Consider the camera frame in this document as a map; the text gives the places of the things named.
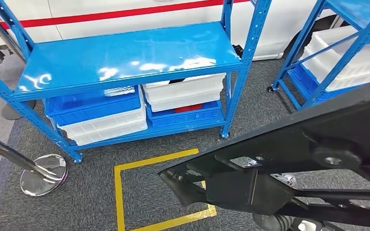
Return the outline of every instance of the white plastic storage bin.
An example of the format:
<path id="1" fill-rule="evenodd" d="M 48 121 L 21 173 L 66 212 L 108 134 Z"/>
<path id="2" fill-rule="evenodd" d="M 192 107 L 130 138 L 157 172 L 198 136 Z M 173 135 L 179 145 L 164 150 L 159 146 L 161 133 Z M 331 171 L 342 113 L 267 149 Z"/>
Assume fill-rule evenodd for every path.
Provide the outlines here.
<path id="1" fill-rule="evenodd" d="M 314 52 L 311 51 L 308 47 L 305 47 L 302 58 L 307 57 L 313 53 Z M 318 59 L 317 56 L 309 59 L 308 61 L 305 61 L 303 65 L 305 68 L 311 71 L 311 73 L 316 77 L 318 83 L 321 83 L 322 80 L 324 80 L 327 74 L 331 71 L 331 69 L 328 69 Z M 342 74 L 340 73 L 326 88 L 326 91 L 333 91 L 333 90 L 354 87 L 354 86 L 369 83 L 369 82 L 370 82 L 370 72 L 364 72 L 364 73 L 361 73 L 360 75 L 352 75 L 350 77 L 342 76 Z"/>
<path id="2" fill-rule="evenodd" d="M 324 49 L 331 44 L 344 39 L 345 37 L 356 33 L 356 30 L 351 26 L 344 26 L 329 30 L 314 32 L 310 43 L 307 45 L 307 50 L 301 57 L 301 59 L 313 54 L 321 49 Z M 318 82 L 322 82 L 327 73 L 329 73 L 332 68 L 338 63 L 344 53 L 348 50 L 351 44 L 356 38 L 353 38 L 344 43 L 338 44 L 319 55 L 316 58 L 322 63 L 326 71 L 321 71 L 316 74 L 311 70 L 312 59 L 304 62 L 304 66 L 309 69 L 317 78 Z M 336 79 L 351 78 L 353 76 L 360 76 L 363 74 L 370 73 L 370 44 L 367 44 L 363 49 L 358 52 L 351 61 L 346 65 L 346 67 L 340 72 Z"/>
<path id="3" fill-rule="evenodd" d="M 212 92 L 206 92 L 204 94 L 194 94 L 194 95 L 185 95 L 182 98 L 170 99 L 159 102 L 148 103 L 151 105 L 152 112 L 160 112 L 165 110 L 170 110 L 178 107 L 185 107 L 190 105 L 195 105 L 199 103 L 206 103 L 211 101 L 220 100 L 220 93 L 222 89 L 216 89 Z"/>
<path id="4" fill-rule="evenodd" d="M 153 112 L 206 103 L 220 99 L 225 73 L 143 85 L 147 102 Z"/>
<path id="5" fill-rule="evenodd" d="M 103 141 L 147 129 L 146 110 L 143 93 L 139 88 L 141 107 L 136 110 L 91 119 L 63 127 L 67 137 L 77 145 Z"/>

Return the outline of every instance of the red object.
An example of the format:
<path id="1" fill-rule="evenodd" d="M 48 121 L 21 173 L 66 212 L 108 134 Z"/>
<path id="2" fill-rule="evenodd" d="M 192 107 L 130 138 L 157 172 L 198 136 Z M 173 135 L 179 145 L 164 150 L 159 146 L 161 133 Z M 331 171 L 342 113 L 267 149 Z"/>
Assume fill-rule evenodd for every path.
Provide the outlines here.
<path id="1" fill-rule="evenodd" d="M 245 2 L 245 1 L 249 1 L 249 0 L 235 0 L 234 3 Z M 174 5 L 147 7 L 147 8 L 140 8 L 140 9 L 124 10 L 124 11 L 91 13 L 91 14 L 74 15 L 74 16 L 66 16 L 66 17 L 57 17 L 57 18 L 42 18 L 42 19 L 24 20 L 24 21 L 21 21 L 20 23 L 22 24 L 23 27 L 49 26 L 49 25 L 59 25 L 59 24 L 67 24 L 67 23 L 87 22 L 87 21 L 109 19 L 109 18 L 121 18 L 121 17 L 143 15 L 143 14 L 150 14 L 150 13 L 180 11 L 180 10 L 194 9 L 194 8 L 200 8 L 200 7 L 217 6 L 217 5 L 222 5 L 222 4 L 223 4 L 223 0 L 202 0 L 202 1 L 196 1 L 196 2 L 187 2 L 187 3 L 180 3 L 180 4 L 174 4 Z M 8 28 L 8 25 L 4 22 L 2 22 L 2 26 L 6 29 Z"/>
<path id="2" fill-rule="evenodd" d="M 195 111 L 199 110 L 202 108 L 202 104 L 195 104 L 191 106 L 186 106 L 186 107 L 178 107 L 173 110 L 174 113 L 180 113 L 180 112 L 189 112 L 189 111 Z"/>

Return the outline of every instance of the chrome pole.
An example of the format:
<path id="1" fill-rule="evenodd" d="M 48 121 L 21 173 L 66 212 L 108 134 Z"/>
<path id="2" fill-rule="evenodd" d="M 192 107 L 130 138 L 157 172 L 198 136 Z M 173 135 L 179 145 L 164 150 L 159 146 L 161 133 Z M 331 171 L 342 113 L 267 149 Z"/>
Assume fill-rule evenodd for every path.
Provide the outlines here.
<path id="1" fill-rule="evenodd" d="M 26 64 L 25 57 L 23 56 L 22 51 L 20 50 L 18 44 L 16 43 L 16 40 L 13 39 L 1 25 L 0 25 L 0 38 L 9 47 L 9 49 L 11 49 L 17 56 L 19 56 L 22 62 Z"/>
<path id="2" fill-rule="evenodd" d="M 24 169 L 20 186 L 27 195 L 46 195 L 66 179 L 66 161 L 57 154 L 44 155 L 32 161 L 0 141 L 0 155 Z"/>

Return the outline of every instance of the blue metal shelving unit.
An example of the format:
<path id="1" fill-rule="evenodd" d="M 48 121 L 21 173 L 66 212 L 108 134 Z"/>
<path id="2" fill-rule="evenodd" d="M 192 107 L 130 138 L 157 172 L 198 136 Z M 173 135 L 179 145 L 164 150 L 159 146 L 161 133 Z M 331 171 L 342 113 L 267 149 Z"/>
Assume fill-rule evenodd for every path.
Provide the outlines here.
<path id="1" fill-rule="evenodd" d="M 299 49 L 303 46 L 304 40 L 310 33 L 311 27 L 314 25 L 316 18 L 320 15 L 321 11 L 324 9 L 331 9 L 337 15 L 342 17 L 351 26 L 357 29 L 357 32 L 344 38 L 329 47 L 322 49 L 302 60 L 293 62 L 297 56 Z M 303 86 L 297 81 L 294 72 L 291 71 L 297 65 L 305 62 L 320 53 L 323 53 L 332 47 L 348 41 L 354 37 L 357 37 L 353 44 L 350 46 L 348 51 L 342 56 L 337 65 L 330 71 L 326 76 L 324 81 L 312 92 L 312 94 L 303 94 Z M 269 91 L 278 90 L 279 85 L 286 92 L 287 96 L 290 98 L 294 106 L 300 110 L 317 104 L 317 99 L 325 92 L 328 85 L 334 80 L 334 78 L 342 71 L 342 69 L 347 65 L 347 63 L 354 57 L 354 55 L 359 52 L 366 44 L 370 43 L 370 0 L 318 0 L 310 13 L 303 29 L 301 30 L 296 42 L 294 43 L 284 65 L 279 72 L 277 78 L 274 80 L 273 84 L 268 88 Z M 283 82 L 284 77 L 289 77 L 292 84 L 299 90 L 299 92 L 304 97 L 305 103 L 301 106 L 291 91 L 287 88 L 286 84 Z"/>
<path id="2" fill-rule="evenodd" d="M 252 0 L 255 5 L 241 58 L 230 43 L 233 0 L 224 0 L 220 22 L 201 23 L 113 35 L 34 43 L 0 0 L 0 15 L 16 35 L 27 61 L 15 90 L 0 80 L 0 97 L 37 129 L 81 162 L 78 150 L 170 135 L 204 128 L 229 128 L 243 90 L 271 0 Z M 226 72 L 226 114 L 213 119 L 153 128 L 84 146 L 68 142 L 25 101 L 53 96 L 139 85 L 163 80 Z M 231 72 L 238 72 L 231 86 Z"/>

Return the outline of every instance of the yellow floor tape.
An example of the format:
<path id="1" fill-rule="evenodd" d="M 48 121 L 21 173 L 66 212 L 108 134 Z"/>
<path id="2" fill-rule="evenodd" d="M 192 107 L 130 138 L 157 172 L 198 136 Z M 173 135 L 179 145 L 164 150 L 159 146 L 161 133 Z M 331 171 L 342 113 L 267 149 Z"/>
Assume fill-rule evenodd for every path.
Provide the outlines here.
<path id="1" fill-rule="evenodd" d="M 116 208 L 117 208 L 117 229 L 118 231 L 125 231 L 125 224 L 124 224 L 124 206 L 123 206 L 123 197 L 122 197 L 122 184 L 121 184 L 121 171 L 131 169 L 131 168 L 136 168 L 136 167 L 141 167 L 145 165 L 150 165 L 150 164 L 155 164 L 159 162 L 164 162 L 167 160 L 172 160 L 180 157 L 185 157 L 189 155 L 194 155 L 197 154 L 199 151 L 198 149 L 191 149 L 191 150 L 186 150 L 183 152 L 178 152 L 178 153 L 172 153 L 169 155 L 164 155 L 164 156 L 159 156 L 155 158 L 150 158 L 146 160 L 140 160 L 128 164 L 123 164 L 123 165 L 117 165 L 114 166 L 114 183 L 116 186 Z M 160 222 L 157 224 L 145 226 L 142 228 L 138 228 L 132 231 L 159 231 L 159 230 L 165 230 L 169 229 L 175 226 L 183 225 L 189 222 L 193 222 L 196 220 L 201 220 L 204 218 L 208 217 L 214 217 L 216 216 L 216 209 L 215 206 L 213 205 L 208 205 L 208 209 L 186 215 L 180 218 L 174 218 L 171 220 L 167 220 L 164 222 Z"/>

